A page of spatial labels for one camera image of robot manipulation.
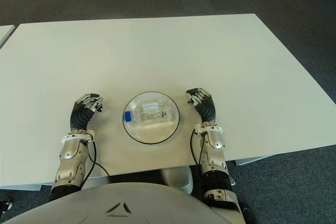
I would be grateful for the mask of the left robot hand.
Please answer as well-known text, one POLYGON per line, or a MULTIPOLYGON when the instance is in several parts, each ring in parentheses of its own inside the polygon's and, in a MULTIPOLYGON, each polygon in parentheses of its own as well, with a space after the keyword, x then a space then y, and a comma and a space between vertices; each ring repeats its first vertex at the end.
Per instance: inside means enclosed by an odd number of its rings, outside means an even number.
POLYGON ((103 97, 95 93, 82 95, 75 103, 70 116, 70 130, 87 130, 88 123, 96 112, 101 112, 103 97))

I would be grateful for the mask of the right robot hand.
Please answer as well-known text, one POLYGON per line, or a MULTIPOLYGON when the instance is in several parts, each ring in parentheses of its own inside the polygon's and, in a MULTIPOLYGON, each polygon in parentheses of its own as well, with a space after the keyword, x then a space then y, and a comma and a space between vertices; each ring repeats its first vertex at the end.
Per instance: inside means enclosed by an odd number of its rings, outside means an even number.
POLYGON ((215 122, 216 109, 213 98, 203 88, 193 88, 186 91, 187 102, 200 115, 202 122, 215 122))

